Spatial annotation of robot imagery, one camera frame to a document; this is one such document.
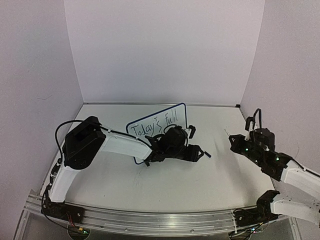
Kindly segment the blue framed whiteboard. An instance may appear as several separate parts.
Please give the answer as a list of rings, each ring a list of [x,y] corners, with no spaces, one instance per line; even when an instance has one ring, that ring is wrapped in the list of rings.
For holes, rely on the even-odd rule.
[[[164,134],[169,127],[187,128],[187,108],[184,103],[170,106],[134,120],[126,125],[126,132],[150,144],[145,136],[154,137],[158,134]],[[136,157],[133,160],[136,165],[145,164],[145,160]]]

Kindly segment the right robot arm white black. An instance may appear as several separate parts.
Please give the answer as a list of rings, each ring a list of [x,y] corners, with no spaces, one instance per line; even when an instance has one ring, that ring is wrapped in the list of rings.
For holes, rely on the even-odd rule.
[[[258,166],[272,179],[296,187],[315,198],[311,205],[296,202],[277,190],[268,190],[256,201],[256,207],[235,212],[238,226],[267,223],[280,215],[320,224],[320,175],[298,163],[293,157],[275,151],[275,135],[267,128],[247,135],[230,135],[230,149]]]

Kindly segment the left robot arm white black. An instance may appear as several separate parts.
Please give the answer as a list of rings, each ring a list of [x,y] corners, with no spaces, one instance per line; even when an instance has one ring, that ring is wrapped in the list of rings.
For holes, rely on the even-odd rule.
[[[178,159],[196,163],[205,155],[199,145],[189,144],[196,129],[172,124],[168,130],[143,139],[103,127],[96,116],[72,120],[77,126],[68,132],[64,144],[58,144],[59,158],[51,170],[45,189],[50,201],[48,210],[57,218],[67,213],[64,203],[75,177],[87,169],[99,152],[108,152],[140,159],[143,164]]]

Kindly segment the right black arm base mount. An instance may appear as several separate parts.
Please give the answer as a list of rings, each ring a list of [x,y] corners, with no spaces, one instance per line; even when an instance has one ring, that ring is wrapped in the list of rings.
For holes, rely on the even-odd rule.
[[[248,209],[237,208],[232,212],[232,216],[235,218],[237,227],[264,224],[279,218],[278,214],[271,212],[269,203],[257,204],[256,207]]]

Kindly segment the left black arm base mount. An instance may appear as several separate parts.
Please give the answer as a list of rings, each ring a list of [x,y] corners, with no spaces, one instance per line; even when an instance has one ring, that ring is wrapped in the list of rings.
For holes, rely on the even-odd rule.
[[[84,218],[85,209],[83,207],[66,204],[64,202],[52,202],[44,199],[41,203],[41,212],[51,218],[69,221],[73,224],[80,224]]]

